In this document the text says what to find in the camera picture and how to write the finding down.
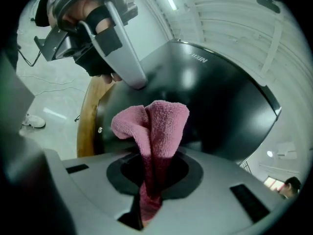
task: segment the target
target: shoe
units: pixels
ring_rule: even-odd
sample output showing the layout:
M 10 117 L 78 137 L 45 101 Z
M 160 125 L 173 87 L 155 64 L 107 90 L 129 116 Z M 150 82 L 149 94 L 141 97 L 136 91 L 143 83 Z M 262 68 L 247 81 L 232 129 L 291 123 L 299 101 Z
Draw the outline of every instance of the shoe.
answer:
M 41 117 L 27 114 L 22 122 L 22 125 L 31 126 L 34 128 L 42 128 L 45 126 L 45 121 Z

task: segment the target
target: black hair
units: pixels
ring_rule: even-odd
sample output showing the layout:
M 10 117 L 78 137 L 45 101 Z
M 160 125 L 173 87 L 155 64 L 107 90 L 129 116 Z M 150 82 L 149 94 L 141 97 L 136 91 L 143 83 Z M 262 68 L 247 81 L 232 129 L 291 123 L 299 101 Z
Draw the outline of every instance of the black hair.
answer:
M 301 188 L 301 183 L 300 183 L 299 179 L 297 179 L 296 177 L 288 178 L 285 181 L 285 185 L 288 185 L 288 184 L 291 185 L 292 192 L 295 194 L 297 194 Z

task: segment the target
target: metal bracket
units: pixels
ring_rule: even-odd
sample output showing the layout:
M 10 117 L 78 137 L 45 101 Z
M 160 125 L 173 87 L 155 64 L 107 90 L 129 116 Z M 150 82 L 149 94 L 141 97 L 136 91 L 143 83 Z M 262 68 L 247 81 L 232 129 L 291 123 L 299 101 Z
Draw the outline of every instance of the metal bracket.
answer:
M 105 55 L 104 48 L 108 43 L 105 34 L 101 32 L 94 35 L 89 25 L 80 21 L 79 24 L 86 30 L 89 40 L 78 32 L 75 25 L 63 21 L 64 14 L 76 1 L 78 0 L 56 0 L 52 7 L 52 13 L 56 18 L 57 25 L 53 27 L 46 39 L 35 37 L 35 43 L 45 59 L 53 61 L 72 56 L 77 59 L 86 46 L 92 43 L 93 48 L 97 50 L 101 58 L 130 87 L 134 89 L 143 88 L 147 78 L 124 28 L 130 19 L 138 15 L 137 6 L 132 2 L 127 3 L 126 0 L 102 0 L 114 21 L 114 30 L 122 44 L 122 46 L 118 45 L 110 54 Z

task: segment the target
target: window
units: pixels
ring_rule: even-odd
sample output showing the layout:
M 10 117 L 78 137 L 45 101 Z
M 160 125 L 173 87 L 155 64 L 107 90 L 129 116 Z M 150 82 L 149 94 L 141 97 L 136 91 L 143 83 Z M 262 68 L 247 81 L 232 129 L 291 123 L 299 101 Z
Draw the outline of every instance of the window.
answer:
M 270 188 L 271 190 L 277 190 L 280 191 L 280 189 L 284 186 L 284 182 L 268 177 L 265 181 L 264 181 L 264 185 L 266 185 L 268 188 Z

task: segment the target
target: cable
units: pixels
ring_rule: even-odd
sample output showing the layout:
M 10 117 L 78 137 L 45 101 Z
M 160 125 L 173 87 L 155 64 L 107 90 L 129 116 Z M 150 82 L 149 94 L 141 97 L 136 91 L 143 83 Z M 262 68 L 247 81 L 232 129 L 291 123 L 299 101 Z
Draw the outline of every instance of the cable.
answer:
M 26 59 L 26 57 L 24 57 L 23 53 L 22 53 L 19 49 L 18 49 L 18 51 L 19 51 L 19 53 L 21 54 L 21 56 L 22 56 L 22 58 L 24 59 L 24 61 L 25 61 L 30 67 L 33 67 L 33 66 L 37 63 L 38 58 L 39 58 L 40 55 L 41 55 L 41 51 L 39 51 L 39 52 L 38 52 L 38 55 L 37 55 L 37 57 L 36 57 L 36 59 L 35 59 L 35 61 L 34 61 L 34 63 L 31 64 L 31 63 Z
M 59 85 L 70 84 L 71 82 L 73 82 L 73 81 L 77 78 L 77 77 L 76 77 L 76 78 L 72 79 L 72 81 L 70 81 L 70 82 L 57 83 L 57 82 L 50 82 L 50 81 L 48 81 L 48 80 L 45 80 L 45 79 L 43 79 L 43 78 L 36 77 L 36 76 L 33 76 L 33 75 L 30 75 L 30 76 L 27 76 L 27 75 L 20 75 L 20 77 L 21 77 L 21 76 L 23 76 L 23 77 L 34 77 L 34 78 L 36 78 L 36 79 L 43 80 L 43 81 L 45 81 L 45 82 L 47 82 L 47 83 L 49 83 L 49 84 L 59 84 Z
M 43 91 L 43 92 L 40 92 L 40 93 L 38 93 L 38 94 L 35 94 L 35 96 L 38 96 L 38 95 L 40 95 L 40 94 L 42 94 L 42 93 L 45 93 L 45 92 L 64 91 L 64 90 L 69 89 L 69 88 L 76 89 L 76 90 L 79 90 L 79 91 L 81 91 L 81 92 L 83 92 L 83 93 L 86 93 L 85 91 L 83 91 L 83 90 L 81 90 L 81 89 L 78 89 L 78 88 L 75 88 L 75 87 L 70 86 L 70 87 L 66 87 L 66 88 L 64 88 L 64 89 L 57 89 L 57 90 L 51 90 L 51 91 Z

